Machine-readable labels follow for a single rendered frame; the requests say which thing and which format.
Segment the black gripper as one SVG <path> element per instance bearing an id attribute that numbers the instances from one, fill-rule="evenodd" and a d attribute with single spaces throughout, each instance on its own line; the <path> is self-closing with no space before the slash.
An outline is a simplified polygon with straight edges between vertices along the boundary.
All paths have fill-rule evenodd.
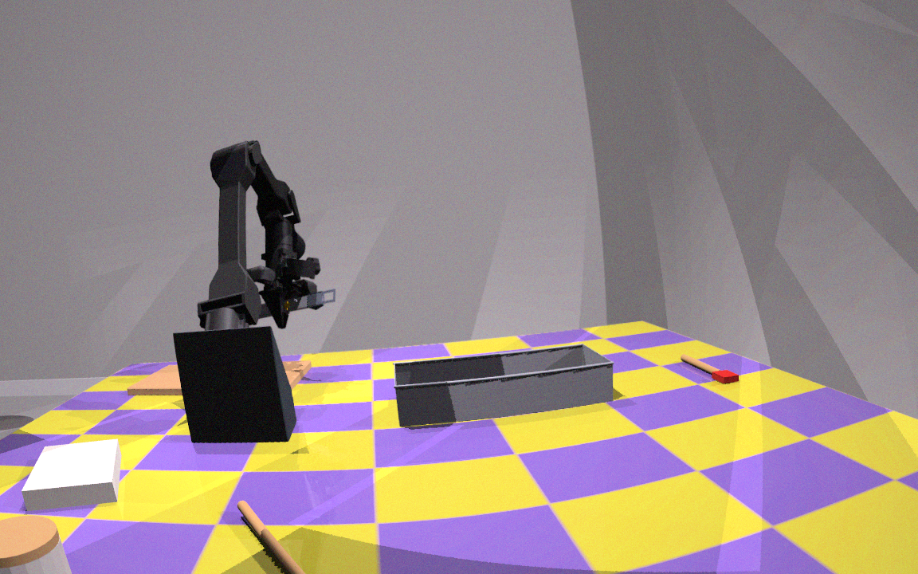
<path id="1" fill-rule="evenodd" d="M 284 299 L 308 297 L 309 293 L 317 292 L 317 287 L 316 283 L 306 279 L 294 282 L 296 276 L 285 275 L 284 271 L 284 277 L 277 277 L 277 263 L 281 252 L 285 254 L 285 258 L 296 258 L 296 252 L 292 252 L 292 245 L 270 245 L 266 248 L 265 253 L 261 254 L 261 259 L 266 261 L 265 266 L 253 266 L 245 271 L 251 276 L 253 282 L 265 284 L 265 290 L 260 291 L 259 294 L 265 299 L 277 327 L 285 329 L 290 312 L 284 312 Z"/>

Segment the white flat box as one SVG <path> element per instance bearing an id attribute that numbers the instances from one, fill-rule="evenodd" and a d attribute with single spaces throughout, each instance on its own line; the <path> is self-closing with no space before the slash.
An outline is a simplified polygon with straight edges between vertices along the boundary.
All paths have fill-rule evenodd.
<path id="1" fill-rule="evenodd" d="M 118 502 L 118 439 L 45 446 L 22 488 L 28 511 Z"/>

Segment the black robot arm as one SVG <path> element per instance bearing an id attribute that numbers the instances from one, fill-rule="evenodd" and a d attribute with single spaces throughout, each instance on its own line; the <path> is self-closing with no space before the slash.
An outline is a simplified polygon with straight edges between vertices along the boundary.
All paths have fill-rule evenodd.
<path id="1" fill-rule="evenodd" d="M 306 245 L 295 231 L 300 224 L 294 191 L 274 177 L 261 154 L 257 140 L 234 144 L 214 152 L 209 163 L 218 183 L 218 271 L 209 284 L 209 299 L 198 302 L 200 326 L 205 331 L 248 328 L 257 324 L 261 310 L 258 287 L 245 271 L 245 192 L 256 192 L 257 213 L 265 226 L 265 249 L 270 245 L 292 245 L 296 258 L 280 252 L 277 277 L 294 275 L 316 279 L 320 259 L 303 257 Z M 294 212 L 290 217 L 285 214 Z M 295 280 L 295 281 L 296 281 Z"/>

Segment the light wooden board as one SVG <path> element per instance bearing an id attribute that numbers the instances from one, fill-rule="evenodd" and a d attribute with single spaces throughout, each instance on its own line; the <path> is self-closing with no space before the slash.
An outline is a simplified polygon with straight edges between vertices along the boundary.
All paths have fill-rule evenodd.
<path id="1" fill-rule="evenodd" d="M 310 360 L 304 362 L 283 362 L 285 374 L 291 389 L 299 383 L 311 368 Z M 160 371 L 149 375 L 127 388 L 128 395 L 182 395 L 181 378 L 177 364 L 168 364 Z"/>

